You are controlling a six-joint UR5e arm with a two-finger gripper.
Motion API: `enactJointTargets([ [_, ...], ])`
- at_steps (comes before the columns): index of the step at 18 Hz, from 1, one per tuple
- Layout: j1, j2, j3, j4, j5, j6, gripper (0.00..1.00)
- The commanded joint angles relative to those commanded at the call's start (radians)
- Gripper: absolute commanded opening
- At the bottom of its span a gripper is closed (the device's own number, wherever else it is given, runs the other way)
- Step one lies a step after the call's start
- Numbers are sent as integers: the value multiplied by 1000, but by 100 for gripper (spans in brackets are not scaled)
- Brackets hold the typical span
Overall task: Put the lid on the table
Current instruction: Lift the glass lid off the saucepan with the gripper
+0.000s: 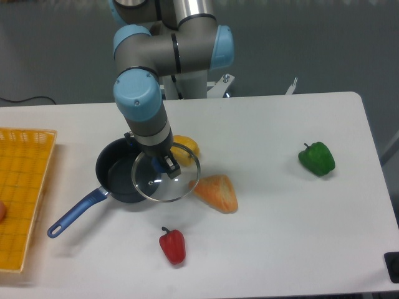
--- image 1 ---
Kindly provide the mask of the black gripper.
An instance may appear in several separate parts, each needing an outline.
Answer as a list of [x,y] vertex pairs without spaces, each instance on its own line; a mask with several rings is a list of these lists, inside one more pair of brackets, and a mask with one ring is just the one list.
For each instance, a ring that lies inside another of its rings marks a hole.
[[171,153],[173,145],[173,133],[169,131],[166,138],[154,145],[144,145],[140,143],[131,131],[124,134],[125,141],[136,151],[144,152],[145,155],[155,158],[163,166],[170,179],[175,179],[181,174],[181,168]]

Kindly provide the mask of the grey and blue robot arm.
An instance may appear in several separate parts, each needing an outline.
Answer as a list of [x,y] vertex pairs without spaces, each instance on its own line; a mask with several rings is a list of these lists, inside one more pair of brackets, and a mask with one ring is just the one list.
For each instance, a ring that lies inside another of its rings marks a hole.
[[211,1],[109,1],[123,26],[113,38],[118,76],[113,96],[143,153],[169,178],[180,175],[161,77],[220,69],[234,61],[233,35]]

